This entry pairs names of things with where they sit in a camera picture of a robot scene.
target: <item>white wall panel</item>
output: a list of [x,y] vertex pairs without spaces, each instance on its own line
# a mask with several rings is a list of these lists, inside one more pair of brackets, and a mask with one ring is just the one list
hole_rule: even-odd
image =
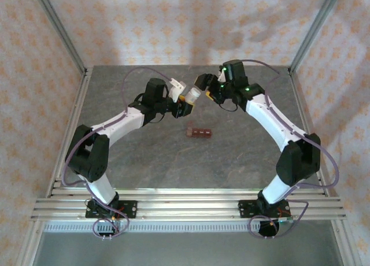
[[0,265],[14,265],[80,75],[37,0],[0,0],[0,34]]
[[51,0],[86,66],[289,65],[323,0]]
[[[338,162],[363,265],[370,261],[370,0],[338,0],[298,77],[314,130]],[[325,159],[329,172],[331,163]]]

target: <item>cable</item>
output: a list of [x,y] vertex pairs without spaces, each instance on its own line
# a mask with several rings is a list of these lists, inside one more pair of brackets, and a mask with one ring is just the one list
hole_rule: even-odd
[[84,183],[84,185],[86,185],[86,189],[90,192],[90,194],[92,195],[92,197],[95,199],[95,200],[97,200],[97,202],[101,205],[101,206],[103,206],[104,208],[106,208],[106,209],[108,209],[108,210],[110,210],[110,211],[113,211],[113,212],[115,212],[115,213],[118,213],[118,214],[120,214],[122,217],[124,217],[125,219],[126,219],[126,221],[127,221],[127,224],[126,224],[126,226],[121,230],[121,231],[119,231],[119,229],[118,229],[118,227],[116,227],[114,224],[113,224],[113,222],[112,221],[110,221],[109,219],[106,219],[106,218],[101,218],[101,219],[98,219],[93,225],[92,225],[92,232],[94,233],[94,235],[96,236],[96,237],[99,237],[99,238],[105,238],[104,236],[100,236],[97,232],[96,232],[96,230],[95,230],[95,227],[96,227],[96,225],[98,224],[98,222],[99,221],[101,221],[101,220],[104,220],[104,221],[108,221],[117,231],[118,231],[118,233],[116,233],[116,234],[114,234],[114,235],[111,235],[110,236],[110,238],[112,239],[112,238],[114,238],[114,237],[117,237],[117,236],[119,236],[119,235],[121,235],[127,228],[128,228],[128,226],[129,226],[129,224],[130,224],[130,220],[128,219],[128,217],[124,214],[124,213],[122,213],[122,212],[120,212],[120,211],[118,211],[118,210],[116,210],[116,209],[114,209],[114,208],[112,208],[112,207],[110,207],[110,206],[108,206],[108,205],[106,205],[106,204],[104,204],[95,194],[94,194],[94,192],[92,192],[91,191],[91,189],[89,188],[89,186],[88,186],[88,184],[87,184],[87,182],[85,181],[85,180],[78,180],[78,181],[75,181],[75,182],[71,182],[71,183],[69,183],[69,182],[67,182],[66,181],[66,169],[67,169],[67,167],[68,167],[68,165],[69,165],[69,163],[70,163],[70,161],[71,161],[71,159],[72,159],[72,156],[74,155],[74,153],[76,152],[76,150],[82,145],[82,143],[84,142],[84,141],[86,141],[89,137],[91,137],[91,136],[93,136],[95,133],[97,133],[97,132],[99,132],[99,131],[102,131],[104,128],[107,128],[107,127],[110,127],[110,126],[112,126],[112,125],[114,125],[114,124],[116,124],[116,123],[118,123],[119,121],[121,121],[121,120],[123,120],[124,118],[125,118],[125,116],[126,116],[126,114],[127,114],[127,111],[128,111],[128,105],[127,105],[127,102],[126,102],[126,99],[125,99],[125,96],[124,96],[124,84],[125,84],[125,81],[126,81],[126,79],[127,79],[127,77],[133,72],[133,71],[135,71],[135,70],[137,70],[137,69],[149,69],[149,70],[151,70],[151,71],[154,71],[154,72],[156,72],[157,74],[159,74],[159,75],[161,75],[162,77],[164,77],[164,78],[166,78],[167,80],[171,80],[169,77],[167,77],[166,75],[164,75],[163,73],[161,73],[161,72],[159,72],[159,71],[157,71],[156,69],[153,69],[153,68],[150,68],[150,67],[148,67],[148,66],[137,66],[137,67],[135,67],[135,68],[132,68],[129,72],[127,72],[127,74],[124,76],[124,78],[123,78],[123,81],[122,81],[122,86],[121,86],[121,97],[122,97],[122,101],[123,101],[123,104],[124,104],[124,112],[122,113],[122,116],[121,117],[119,117],[118,119],[116,119],[116,120],[114,120],[114,121],[112,121],[111,123],[108,123],[107,125],[105,125],[105,126],[101,126],[101,127],[99,127],[99,128],[97,128],[97,129],[95,129],[95,130],[92,130],[90,133],[88,133],[87,135],[85,135],[81,140],[79,140],[78,141],[78,143],[77,144],[75,144],[75,146],[72,148],[72,150],[71,150],[71,152],[69,153],[69,155],[68,155],[68,157],[67,157],[67,159],[65,160],[65,164],[63,165],[63,168],[62,168],[62,184],[64,185],[64,186],[73,186],[73,185],[76,185],[76,184],[79,184],[79,183]]
[[[242,62],[256,62],[258,64],[261,64],[261,65],[264,65],[266,67],[268,67],[269,69],[273,70],[274,72],[277,73],[277,76],[274,77],[267,85],[266,89],[265,89],[265,101],[266,101],[266,104],[267,104],[267,107],[268,109],[271,111],[271,113],[273,114],[273,116],[284,126],[286,127],[292,134],[296,135],[297,137],[299,137],[300,139],[303,139],[304,141],[306,141],[307,143],[310,143],[312,146],[318,148],[321,152],[323,152],[328,158],[329,160],[332,162],[333,164],[333,167],[334,167],[334,170],[335,170],[335,179],[333,181],[333,183],[329,184],[329,185],[316,185],[316,184],[310,184],[310,183],[305,183],[305,182],[302,182],[302,183],[297,183],[294,187],[292,187],[284,196],[282,199],[285,199],[288,195],[290,195],[295,189],[298,189],[298,188],[312,188],[312,187],[315,187],[315,188],[323,188],[323,189],[328,189],[328,188],[333,188],[334,186],[336,186],[339,182],[339,169],[338,169],[338,165],[336,164],[334,158],[330,155],[330,153],[322,146],[320,146],[319,144],[315,143],[314,141],[302,136],[301,134],[299,134],[298,132],[296,132],[292,127],[290,127],[274,110],[273,107],[271,107],[271,104],[270,104],[270,101],[269,101],[269,97],[268,97],[268,87],[269,85],[278,80],[278,78],[281,77],[281,73],[280,71],[278,71],[277,69],[273,68],[272,66],[262,62],[262,61],[259,61],[259,60],[251,60],[251,59],[244,59],[244,60],[241,60]],[[290,233],[296,226],[297,224],[299,223],[299,221],[302,219],[304,213],[306,212],[307,208],[308,208],[308,201],[296,201],[296,200],[288,200],[289,202],[300,202],[300,203],[305,203],[306,206],[304,207],[302,213],[300,214],[300,216],[297,218],[297,220],[295,221],[295,223],[286,231],[284,232],[283,234],[281,235],[277,235],[277,236],[273,236],[273,237],[260,237],[258,235],[256,235],[255,233],[253,233],[251,231],[251,222],[253,219],[256,219],[256,218],[265,218],[265,219],[268,219],[270,221],[270,223],[273,224],[273,226],[275,227],[275,230],[276,230],[276,225],[275,223],[273,222],[273,220],[270,218],[270,217],[267,217],[267,216],[263,216],[263,215],[256,215],[256,216],[253,216],[249,222],[248,222],[248,229],[249,229],[249,233],[256,237],[256,238],[259,238],[259,239],[274,239],[274,238],[280,238],[280,237],[283,237],[285,235],[287,235],[288,233]]]
[[228,111],[228,112],[235,112],[236,110],[238,110],[238,106],[237,106],[237,104],[235,104],[235,109],[234,109],[234,110],[228,110],[228,109],[225,109],[225,108],[223,108],[223,107],[221,106],[221,104],[219,104],[219,107],[220,107],[221,109],[225,110],[225,111]]
[[137,97],[135,97],[134,102],[139,101],[140,97],[143,97],[144,93],[138,94]]
[[161,119],[159,121],[150,121],[149,123],[160,123],[162,121],[162,119],[164,118],[164,115],[165,114],[162,115],[162,117],[161,117]]
[[278,231],[278,229],[276,228],[276,225],[274,223],[274,221],[270,218],[270,217],[267,217],[267,216],[263,216],[263,215],[256,215],[256,216],[253,216],[252,218],[250,218],[250,220],[248,221],[248,230],[249,230],[249,233],[253,236],[253,237],[256,237],[258,239],[275,239],[275,238],[281,238],[281,237],[284,237],[286,236],[287,234],[289,234],[297,225],[298,223],[301,221],[303,215],[305,214],[307,208],[308,208],[308,201],[296,201],[294,199],[289,199],[288,202],[297,202],[297,203],[302,203],[302,204],[306,204],[306,206],[303,208],[303,211],[301,212],[300,216],[297,218],[297,220],[289,227],[289,229],[284,232],[283,234],[280,234],[280,235],[275,235],[275,236],[272,236],[272,237],[260,237],[259,235],[255,234],[252,230],[251,230],[251,223],[254,219],[256,218],[263,218],[263,219],[267,219],[270,221],[270,223],[272,223],[272,225],[274,226],[275,230]]

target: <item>gray marble surface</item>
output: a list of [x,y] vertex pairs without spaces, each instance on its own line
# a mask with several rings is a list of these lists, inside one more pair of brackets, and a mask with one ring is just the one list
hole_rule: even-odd
[[[131,68],[94,67],[79,124],[98,124],[122,111],[121,83]],[[202,73],[217,73],[217,66],[152,68],[188,85]],[[280,70],[283,77],[269,86],[269,94],[277,107],[302,127],[287,69]],[[246,66],[246,74],[250,83],[259,83],[263,88],[274,77],[271,70],[262,66]],[[151,77],[158,75],[139,69],[128,78],[124,85],[128,103],[144,92]],[[211,128],[212,137],[186,137],[189,121],[193,121],[194,127]],[[189,116],[174,119],[166,114],[160,123],[147,124],[116,142],[110,148],[106,173],[112,185],[120,188],[259,189],[275,176],[279,156],[275,142],[255,119],[241,109],[234,113],[224,111],[202,94]],[[317,183],[317,177],[310,181]]]

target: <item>robotic arm link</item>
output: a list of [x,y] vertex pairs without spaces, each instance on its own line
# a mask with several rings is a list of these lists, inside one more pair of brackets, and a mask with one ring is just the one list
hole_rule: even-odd
[[[219,76],[200,75],[195,85],[206,91],[206,95],[219,105],[226,99],[231,99],[244,112],[255,118],[279,147],[281,156],[276,165],[277,175],[258,194],[256,205],[262,215],[277,207],[279,202],[295,189],[297,183],[320,169],[320,150],[292,133],[291,129],[318,145],[320,138],[316,134],[308,135],[296,127],[269,98],[267,103],[264,89],[259,84],[249,84],[241,60],[225,62],[220,66]],[[291,129],[284,126],[272,110]]]
[[[128,105],[124,117],[125,112],[122,112],[104,123],[92,127],[86,125],[77,127],[66,159],[78,141],[91,132],[97,132],[77,148],[72,154],[68,166],[87,183],[91,192],[103,204],[117,209],[119,202],[119,195],[105,174],[108,166],[109,148],[124,135],[150,123],[155,119],[157,113],[164,116],[165,113],[170,112],[175,118],[184,117],[191,113],[194,102],[201,94],[200,91],[192,88],[186,96],[183,96],[181,93],[186,85],[175,79],[171,79],[170,83],[173,87],[168,90],[163,80],[151,78],[145,92],[139,94],[134,102]],[[88,207],[90,210],[99,211],[100,215],[114,216],[113,211],[101,207],[99,202],[94,199],[89,202]]]

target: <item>aluminum frame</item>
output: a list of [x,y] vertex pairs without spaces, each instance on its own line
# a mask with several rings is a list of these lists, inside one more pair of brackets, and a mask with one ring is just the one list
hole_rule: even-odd
[[[72,226],[89,227],[93,221],[84,218],[84,201],[90,197],[87,190],[85,188],[64,188],[61,187],[60,181],[66,149],[77,126],[92,72],[91,69],[88,70],[82,78],[75,108],[71,111],[65,140],[53,172],[50,191],[46,198],[38,199],[36,202],[31,216],[31,221],[34,223],[31,224],[29,238],[24,241],[24,251],[20,253],[17,265],[32,265],[43,231],[50,232],[50,227],[59,227],[63,232],[72,232]],[[296,75],[293,75],[291,78],[294,94],[305,130],[309,131],[295,88],[295,77]],[[319,176],[322,176],[323,183],[326,184],[324,175],[320,173]],[[142,231],[153,229],[154,226],[170,230],[174,223],[181,223],[181,225],[195,223],[195,227],[207,230],[206,227],[209,226],[207,223],[210,222],[214,223],[215,230],[231,231],[233,228],[239,228],[241,231],[246,231],[246,220],[239,217],[237,201],[241,199],[254,200],[257,198],[259,190],[117,189],[117,191],[122,199],[139,201],[138,217],[132,223]],[[331,197],[330,192],[324,192],[322,189],[299,189],[291,195],[290,199],[309,201],[310,206],[302,218],[303,220],[331,220],[344,265],[360,265],[356,244],[354,244],[353,237],[349,232],[345,211],[339,197]],[[297,218],[301,209],[302,205],[291,203],[293,219]]]
[[321,30],[321,27],[323,26],[325,19],[330,14],[330,11],[336,4],[337,0],[324,0],[324,3],[321,6],[321,9],[317,13],[315,19],[313,20],[313,23],[311,27],[309,28],[308,33],[306,34],[301,46],[299,47],[290,67],[289,71],[291,73],[297,71],[300,63],[302,62],[304,56],[308,52],[311,44],[315,40],[316,35]]
[[[91,68],[85,70],[81,58],[74,48],[72,41],[50,1],[39,1],[55,30],[61,37],[63,44],[73,58],[77,68],[83,75],[46,198],[38,199],[36,202],[16,265],[33,264],[42,232],[53,232],[53,230],[83,232],[86,228],[91,227],[91,220],[84,218],[83,202],[85,198],[88,197],[86,190],[84,188],[61,188],[60,176],[64,157],[73,137],[74,130],[77,127],[84,97],[93,70]],[[295,82],[298,80],[298,76],[295,72],[335,2],[336,0],[324,1],[323,6],[316,16],[309,32],[305,36],[290,67],[291,83],[306,132],[309,132],[310,127],[295,86]],[[328,184],[329,179],[325,169],[320,170],[318,177],[321,184]],[[211,229],[224,232],[231,230],[246,231],[245,225],[243,226],[241,224],[245,223],[245,220],[239,218],[239,212],[235,207],[235,203],[237,200],[241,199],[255,199],[258,190],[118,189],[118,192],[124,198],[135,198],[139,200],[139,217],[132,221],[133,226],[137,226],[139,230],[153,231],[160,227],[163,228],[163,230],[167,230],[166,228],[168,228],[169,231],[172,232],[170,227],[173,227],[173,223],[176,222],[180,224],[180,226],[186,226],[188,223],[196,223],[194,227],[189,227],[189,229],[194,228],[195,232],[198,232],[198,227],[205,225],[212,226],[212,224],[214,224],[214,227]],[[310,201],[309,209],[303,220],[331,220],[343,264],[361,265],[360,257],[350,232],[349,224],[346,220],[341,199],[336,197],[333,191],[322,191],[320,189],[296,190],[290,198],[292,200],[305,199]],[[291,208],[293,217],[297,217],[297,213],[299,213],[302,207],[292,203]]]
[[54,29],[57,31],[60,39],[62,40],[65,48],[67,49],[69,55],[73,59],[77,69],[83,74],[86,70],[82,59],[79,56],[75,46],[73,45],[71,39],[67,31],[65,30],[62,21],[58,17],[54,7],[52,6],[50,0],[38,0],[40,2],[41,7],[43,8],[47,18],[49,19],[50,23],[53,25]]

